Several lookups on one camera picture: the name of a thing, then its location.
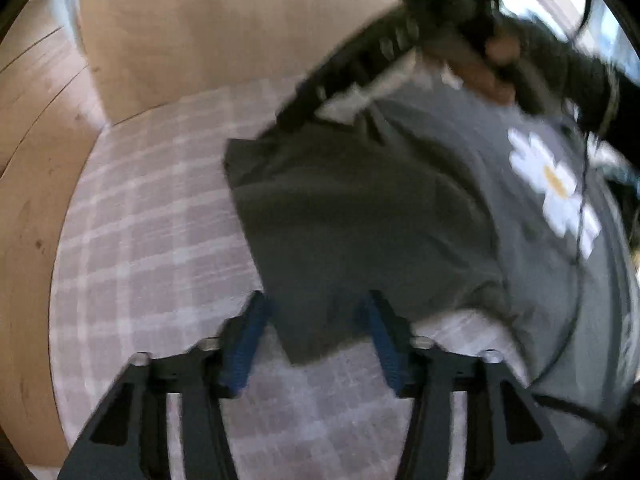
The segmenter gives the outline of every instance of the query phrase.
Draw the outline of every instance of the gray shirt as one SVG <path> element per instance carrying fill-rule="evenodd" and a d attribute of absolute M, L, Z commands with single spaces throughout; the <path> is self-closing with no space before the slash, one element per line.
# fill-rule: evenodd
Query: gray shirt
<path fill-rule="evenodd" d="M 579 305 L 536 389 L 613 416 L 635 373 L 636 283 L 605 184 L 588 171 L 582 190 L 582 143 L 440 82 L 409 82 L 357 123 L 232 140 L 226 154 L 291 361 L 364 336 L 356 307 L 379 289 L 412 321 L 460 307 L 498 317 L 535 377 Z M 550 418 L 584 469 L 602 436 Z"/>

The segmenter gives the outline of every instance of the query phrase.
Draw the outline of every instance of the white flower graphic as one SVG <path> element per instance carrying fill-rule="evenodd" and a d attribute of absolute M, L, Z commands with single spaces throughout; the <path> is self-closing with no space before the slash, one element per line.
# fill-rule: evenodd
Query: white flower graphic
<path fill-rule="evenodd" d="M 559 238 L 563 238 L 567 231 L 577 238 L 582 195 L 575 190 L 577 181 L 574 174 L 565 163 L 556 164 L 551 150 L 535 133 L 531 132 L 527 139 L 512 128 L 508 137 L 514 147 L 509 156 L 513 171 L 533 191 L 545 194 L 542 213 L 549 227 Z M 580 252 L 587 259 L 593 251 L 593 243 L 600 234 L 601 225 L 591 204 L 584 204 L 582 214 Z"/>

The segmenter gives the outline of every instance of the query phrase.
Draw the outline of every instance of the person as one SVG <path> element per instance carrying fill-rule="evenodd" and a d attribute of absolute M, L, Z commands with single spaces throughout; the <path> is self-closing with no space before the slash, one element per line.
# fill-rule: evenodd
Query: person
<path fill-rule="evenodd" d="M 495 64 L 531 59 L 551 91 L 583 110 L 584 131 L 640 162 L 624 122 L 634 88 L 621 73 L 526 22 L 489 40 L 486 54 Z M 358 304 L 371 289 L 414 326 L 479 309 L 513 334 L 532 391 L 615 420 L 640 339 L 616 205 L 574 129 L 523 113 L 516 89 L 486 64 L 447 61 L 474 92 L 416 76 L 353 124 L 310 120 L 229 142 L 226 178 L 277 305 L 280 343 L 294 364 L 345 348 L 363 336 Z M 547 413 L 585 473 L 603 434 Z"/>

